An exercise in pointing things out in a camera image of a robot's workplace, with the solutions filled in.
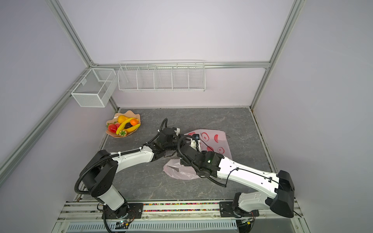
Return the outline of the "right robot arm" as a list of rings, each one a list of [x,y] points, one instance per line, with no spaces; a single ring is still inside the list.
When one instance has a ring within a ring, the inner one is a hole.
[[[295,186],[288,172],[264,172],[214,151],[200,150],[194,136],[180,137],[176,149],[181,162],[192,167],[200,178],[222,187],[226,187],[228,181],[234,181],[260,192],[259,196],[237,193],[233,201],[237,213],[269,208],[282,217],[294,217]]]

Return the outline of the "dark purple plum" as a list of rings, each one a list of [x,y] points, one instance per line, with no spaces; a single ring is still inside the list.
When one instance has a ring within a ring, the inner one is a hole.
[[[130,123],[130,122],[128,122],[128,123],[126,123],[126,125],[124,126],[124,129],[129,129],[129,128],[131,128],[133,125]]]

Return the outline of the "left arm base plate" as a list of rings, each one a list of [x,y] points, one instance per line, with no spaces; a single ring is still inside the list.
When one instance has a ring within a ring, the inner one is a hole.
[[[106,219],[139,219],[141,218],[143,207],[143,203],[127,203],[114,211],[105,205],[103,216]]]

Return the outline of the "large red strawberry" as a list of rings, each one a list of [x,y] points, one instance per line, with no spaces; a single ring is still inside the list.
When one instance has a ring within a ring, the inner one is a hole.
[[[108,131],[116,134],[118,127],[117,127],[116,124],[110,123],[110,124],[107,125],[107,129],[108,129]]]

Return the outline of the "pink wavy fruit plate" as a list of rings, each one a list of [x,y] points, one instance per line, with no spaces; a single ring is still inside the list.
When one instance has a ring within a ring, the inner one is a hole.
[[[124,138],[133,134],[140,126],[140,114],[132,111],[116,113],[112,120],[106,122],[106,133],[114,138]]]

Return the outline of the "yellow lemon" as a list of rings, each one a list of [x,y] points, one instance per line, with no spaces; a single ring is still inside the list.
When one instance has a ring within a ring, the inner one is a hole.
[[[120,115],[120,116],[118,116],[117,121],[118,121],[119,124],[122,124],[122,123],[125,122],[127,119],[128,119],[128,117],[126,117],[126,116],[124,116],[124,115]]]

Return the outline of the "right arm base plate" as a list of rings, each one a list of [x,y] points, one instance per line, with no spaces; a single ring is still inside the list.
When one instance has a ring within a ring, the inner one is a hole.
[[[238,207],[237,204],[233,204],[233,201],[219,202],[219,210],[221,217],[258,217],[259,211],[245,211]]]

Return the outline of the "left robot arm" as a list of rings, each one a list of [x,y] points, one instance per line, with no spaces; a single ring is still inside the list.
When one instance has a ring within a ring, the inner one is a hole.
[[[154,162],[167,151],[176,150],[180,129],[168,127],[167,123],[165,118],[156,136],[137,149],[114,153],[98,151],[81,171],[74,185],[75,193],[90,195],[112,211],[126,209],[126,199],[113,186],[114,177],[124,169]]]

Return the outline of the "aluminium mounting rail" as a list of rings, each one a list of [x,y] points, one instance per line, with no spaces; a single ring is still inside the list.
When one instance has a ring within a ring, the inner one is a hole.
[[[97,202],[72,202],[63,207],[54,233],[308,233],[309,227],[297,205],[293,218],[270,210],[233,215],[232,202],[139,201],[129,203],[123,218],[103,217]]]

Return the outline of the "yellow banana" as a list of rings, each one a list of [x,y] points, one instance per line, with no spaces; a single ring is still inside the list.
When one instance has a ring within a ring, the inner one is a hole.
[[[132,118],[128,118],[125,122],[123,122],[123,123],[118,127],[117,132],[116,132],[117,135],[119,134],[119,132],[120,132],[121,130],[124,129],[124,126],[126,125],[126,123],[130,122],[130,120],[131,120]]]
[[[131,128],[125,129],[125,131],[127,134],[131,134],[132,132],[135,132],[140,126],[141,124],[139,123],[135,126],[132,126]]]

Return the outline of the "small white mesh basket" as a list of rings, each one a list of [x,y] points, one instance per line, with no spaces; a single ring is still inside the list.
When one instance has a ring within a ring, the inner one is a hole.
[[[71,91],[80,107],[104,108],[118,85],[114,69],[91,68]]]

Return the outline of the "orange fruit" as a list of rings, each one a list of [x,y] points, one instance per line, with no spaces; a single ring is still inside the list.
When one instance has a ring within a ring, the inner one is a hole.
[[[135,126],[135,125],[139,124],[139,120],[136,119],[136,118],[132,118],[132,119],[130,120],[130,124],[131,124],[132,126]]]

